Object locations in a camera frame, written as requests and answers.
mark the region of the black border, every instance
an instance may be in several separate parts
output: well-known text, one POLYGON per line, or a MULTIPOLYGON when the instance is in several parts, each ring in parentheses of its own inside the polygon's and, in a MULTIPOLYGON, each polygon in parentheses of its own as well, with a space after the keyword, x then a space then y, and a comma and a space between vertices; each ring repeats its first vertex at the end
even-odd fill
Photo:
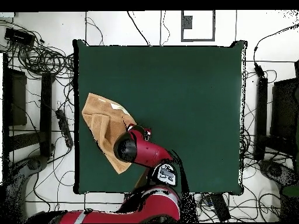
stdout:
POLYGON ((11 114, 11 87, 8 86, 8 54, 3 53, 2 83, 2 181, 9 173, 9 117, 11 114))
POLYGON ((80 183, 80 145, 79 145, 79 89, 78 89, 78 77, 79 77, 79 48, 77 44, 78 40, 72 41, 74 48, 74 108, 75 108, 75 121, 74 121, 74 145, 75 145, 75 183, 73 186, 73 192, 79 194, 79 183, 80 183))

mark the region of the cable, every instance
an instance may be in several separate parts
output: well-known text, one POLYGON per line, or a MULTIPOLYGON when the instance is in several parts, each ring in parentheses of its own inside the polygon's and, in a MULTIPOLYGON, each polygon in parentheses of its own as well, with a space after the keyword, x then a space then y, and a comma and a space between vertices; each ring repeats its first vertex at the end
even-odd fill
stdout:
POLYGON ((36 181, 35 181, 35 184, 34 184, 34 186, 33 186, 33 192, 34 192, 34 194, 35 194, 35 196, 39 199, 39 200, 42 200, 43 202, 45 202, 48 206, 49 206, 49 210, 48 210, 48 212, 51 210, 51 205, 46 201, 46 200, 44 200, 43 198, 41 198, 40 196, 38 196, 37 195, 37 193, 36 193, 36 184, 37 184, 37 182, 38 182, 38 180, 39 180, 39 173, 37 173, 37 178, 36 178, 36 181))
MULTIPOLYGON (((69 154, 70 153, 70 151, 71 151, 71 149, 69 149, 63 156, 60 156, 60 157, 58 157, 58 158, 56 158, 56 159, 59 159, 59 158, 61 158, 62 157, 62 159, 61 159, 61 161, 59 162, 59 164, 56 166, 56 168, 55 168, 55 170, 57 169, 57 167, 60 165, 60 163, 63 161, 63 159, 65 158, 65 156, 67 155, 67 154, 69 154)), ((41 183, 39 183, 38 184, 38 186, 40 186, 47 178, 49 178, 49 176, 51 175, 51 174, 53 174, 53 171, 41 182, 41 183)), ((25 196, 25 198, 27 198, 28 197, 28 195, 29 194, 31 194, 33 192, 33 190, 31 191, 31 192, 29 192, 26 196, 25 196)))
POLYGON ((278 200, 280 200, 280 197, 278 197, 277 195, 275 195, 275 194, 273 194, 273 193, 265 193, 265 194, 263 194, 263 195, 261 195, 260 197, 259 197, 259 200, 258 200, 258 204, 259 204, 259 212, 260 212, 260 216, 262 217, 262 219, 264 220, 264 222, 267 222, 266 221, 266 219, 263 217, 263 213, 262 213, 262 208, 261 208, 261 203, 260 203, 260 201, 261 201, 261 199, 264 197, 264 196, 267 196, 267 195, 271 195, 271 196, 274 196, 274 197, 276 197, 278 200))
POLYGON ((59 200, 58 200, 59 186, 60 186, 60 184, 63 184, 63 183, 61 182, 61 180, 62 180, 63 177, 64 177, 67 173, 69 173, 69 172, 74 172, 74 173, 75 173, 75 171, 66 171, 66 172, 62 175, 60 181, 58 181, 59 184, 58 184, 58 188, 57 188, 57 205, 55 206, 54 211, 56 211, 56 207, 57 207, 57 210, 59 211, 59 208, 60 208, 60 204, 59 204, 59 200))
POLYGON ((254 53, 253 53, 253 61, 254 61, 254 63, 257 64, 256 61, 255 61, 255 52, 256 52, 256 50, 258 49, 258 45, 259 45, 259 43, 260 43, 262 40, 264 40, 264 39, 266 39, 266 38, 268 38, 268 37, 271 37, 271 36, 273 36, 273 35, 282 33, 282 32, 284 32, 284 31, 287 31, 287 30, 289 30, 289 29, 295 29, 295 28, 297 28, 297 27, 299 27, 299 23, 298 23, 298 24, 295 24, 295 25, 292 25, 292 26, 290 26, 290 27, 286 27, 286 28, 284 28, 284 29, 281 29, 280 31, 277 31, 276 33, 273 33, 273 34, 271 34, 271 35, 268 35, 268 36, 266 36, 266 37, 260 39, 259 42, 257 43, 257 45, 255 46, 255 49, 254 49, 254 53))
MULTIPOLYGON (((266 75, 267 75, 266 78, 268 78, 268 72, 270 72, 270 71, 272 71, 272 72, 275 73, 275 79, 273 81, 271 81, 271 82, 268 82, 268 84, 275 82, 276 79, 277 79, 277 72, 274 69, 268 69, 268 70, 264 71, 264 73, 266 73, 266 75)), ((245 78, 246 78, 246 80, 249 79, 249 78, 251 78, 251 77, 253 77, 253 76, 255 76, 255 75, 256 75, 256 72, 245 71, 245 78)))
POLYGON ((150 46, 151 44, 147 41, 147 39, 143 36, 143 34, 140 32, 139 28, 136 26, 135 21, 133 20, 133 18, 131 17, 130 13, 127 11, 127 14, 129 16, 129 18, 132 20, 134 26, 136 27, 137 31, 141 34, 141 36, 143 37, 143 39, 145 40, 145 42, 147 43, 148 46, 150 46))
POLYGON ((90 24, 90 25, 96 27, 96 28, 100 31, 100 35, 102 36, 102 39, 101 39, 101 41, 100 41, 100 44, 103 43, 103 46, 104 46, 103 34, 102 34, 102 31, 100 30, 100 28, 97 27, 96 23, 95 23, 90 17, 86 17, 86 18, 85 18, 85 21, 86 21, 86 23, 88 23, 88 24, 90 24), (93 22, 93 24, 89 23, 89 22, 87 21, 87 18, 90 19, 90 20, 93 22))
POLYGON ((167 41, 164 41, 164 42, 163 42, 162 46, 163 46, 166 42, 168 42, 168 40, 169 40, 169 38, 170 38, 170 36, 171 36, 170 31, 168 30, 168 28, 167 28, 167 27, 165 26, 165 24, 164 24, 165 15, 166 15, 166 11, 164 12, 164 17, 163 17, 163 22, 162 22, 162 23, 163 23, 164 28, 166 28, 167 31, 168 31, 168 38, 167 38, 167 41))

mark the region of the black cable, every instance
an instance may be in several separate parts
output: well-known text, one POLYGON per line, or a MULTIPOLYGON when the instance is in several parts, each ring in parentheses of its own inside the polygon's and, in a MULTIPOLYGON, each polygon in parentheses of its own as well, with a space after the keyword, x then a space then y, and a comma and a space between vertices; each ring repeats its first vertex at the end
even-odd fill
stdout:
POLYGON ((164 23, 165 15, 166 15, 166 11, 164 12, 164 17, 163 17, 163 21, 162 21, 162 23, 163 23, 164 28, 166 28, 167 31, 168 31, 168 38, 167 38, 167 41, 164 41, 164 42, 163 42, 162 46, 163 46, 166 42, 168 42, 168 40, 169 40, 169 38, 170 38, 170 36, 171 36, 170 31, 168 30, 168 28, 165 26, 165 23, 164 23))
POLYGON ((129 16, 129 18, 132 20, 134 26, 136 27, 137 31, 141 34, 141 36, 143 37, 143 39, 145 40, 145 42, 147 43, 148 46, 150 46, 151 44, 147 41, 147 39, 143 36, 143 34, 140 32, 139 28, 136 26, 135 21, 133 20, 133 18, 131 17, 130 13, 127 11, 127 14, 129 16))
POLYGON ((102 36, 102 39, 101 39, 101 41, 100 41, 100 44, 103 43, 103 46, 104 46, 103 34, 102 34, 102 31, 100 30, 100 28, 97 27, 96 23, 95 23, 90 17, 86 17, 86 18, 85 18, 85 21, 86 21, 86 23, 88 23, 88 24, 90 24, 90 25, 96 27, 96 28, 100 31, 100 35, 102 36), (89 23, 89 22, 87 21, 87 18, 90 19, 90 20, 93 22, 93 24, 89 23))
POLYGON ((295 24, 295 25, 292 25, 292 26, 290 26, 290 27, 286 27, 286 28, 284 28, 284 29, 281 29, 280 31, 277 31, 276 33, 270 34, 270 35, 268 35, 268 36, 266 36, 266 37, 260 39, 259 42, 257 43, 257 45, 255 46, 255 49, 254 49, 254 53, 253 53, 253 61, 254 61, 254 63, 257 65, 257 63, 256 63, 256 61, 255 61, 255 52, 256 52, 256 50, 258 49, 258 45, 259 45, 259 43, 260 43, 262 40, 264 40, 264 39, 266 39, 266 38, 268 38, 268 37, 271 37, 271 36, 273 36, 273 35, 282 33, 282 32, 284 32, 284 31, 287 31, 287 30, 289 30, 289 29, 295 29, 295 28, 297 28, 297 27, 299 27, 299 23, 298 23, 298 24, 295 24))
POLYGON ((66 171, 66 172, 62 175, 60 181, 58 181, 59 184, 58 184, 58 188, 57 188, 57 205, 55 206, 54 211, 56 211, 56 207, 57 207, 57 210, 59 211, 59 208, 60 208, 60 204, 59 204, 59 200, 58 200, 59 186, 60 186, 60 184, 63 184, 63 183, 61 182, 61 180, 62 180, 63 177, 64 177, 67 173, 69 173, 69 172, 74 172, 74 173, 75 173, 75 171, 66 171))
POLYGON ((43 202, 45 202, 48 206, 49 206, 49 210, 48 210, 48 212, 51 210, 51 205, 46 201, 46 200, 44 200, 43 198, 41 198, 40 196, 38 196, 37 195, 37 193, 36 193, 36 184, 37 184, 37 182, 38 182, 38 180, 39 180, 39 173, 37 173, 37 178, 36 178, 36 181, 35 181, 35 184, 34 184, 34 186, 33 186, 33 192, 34 192, 34 194, 35 194, 35 196, 39 199, 39 200, 42 200, 43 202))
POLYGON ((264 222, 267 222, 266 221, 266 219, 263 217, 263 213, 262 213, 262 208, 261 208, 261 203, 260 203, 260 201, 261 201, 261 199, 264 197, 264 196, 267 196, 267 195, 271 195, 271 196, 274 196, 274 197, 276 197, 278 200, 280 200, 280 197, 278 197, 277 195, 275 195, 275 194, 273 194, 273 193, 265 193, 265 194, 263 194, 263 195, 261 195, 260 197, 259 197, 259 200, 258 200, 258 205, 259 205, 259 212, 260 212, 260 216, 262 217, 262 219, 264 220, 264 222))
MULTIPOLYGON (((60 163, 63 161, 63 159, 65 158, 65 156, 66 156, 67 154, 70 153, 70 151, 71 151, 71 149, 68 149, 68 151, 67 151, 63 156, 60 156, 60 157, 56 158, 56 160, 57 160, 57 159, 59 159, 59 158, 62 157, 61 161, 60 161, 59 164, 56 166, 55 170, 56 170, 57 167, 60 165, 60 163)), ((51 173, 50 173, 50 174, 49 174, 49 175, 48 175, 48 176, 47 176, 41 183, 39 183, 38 186, 40 186, 40 185, 41 185, 47 178, 49 178, 49 176, 50 176, 52 173, 53 173, 53 171, 52 171, 52 172, 51 172, 51 173)), ((27 198, 28 195, 31 194, 32 192, 33 192, 33 190, 32 190, 31 192, 29 192, 29 193, 25 196, 25 198, 27 198)))

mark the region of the tan towel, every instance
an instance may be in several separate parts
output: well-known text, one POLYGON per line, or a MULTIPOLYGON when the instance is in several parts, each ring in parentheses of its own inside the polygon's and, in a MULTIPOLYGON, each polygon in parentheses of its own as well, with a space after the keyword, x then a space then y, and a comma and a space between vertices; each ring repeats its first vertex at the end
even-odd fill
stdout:
POLYGON ((118 174, 126 171, 129 162, 118 160, 113 152, 116 139, 126 132, 126 126, 136 124, 131 115, 118 103, 89 93, 82 115, 93 138, 118 174))

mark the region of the cloth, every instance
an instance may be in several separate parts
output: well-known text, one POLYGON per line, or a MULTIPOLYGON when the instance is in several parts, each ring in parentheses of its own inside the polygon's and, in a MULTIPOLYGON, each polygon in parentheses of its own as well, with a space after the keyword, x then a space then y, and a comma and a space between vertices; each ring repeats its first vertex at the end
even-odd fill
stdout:
POLYGON ((82 115, 100 150, 105 154, 118 174, 126 171, 131 163, 115 157, 113 146, 116 139, 126 132, 126 126, 136 124, 127 110, 118 103, 89 93, 82 115))

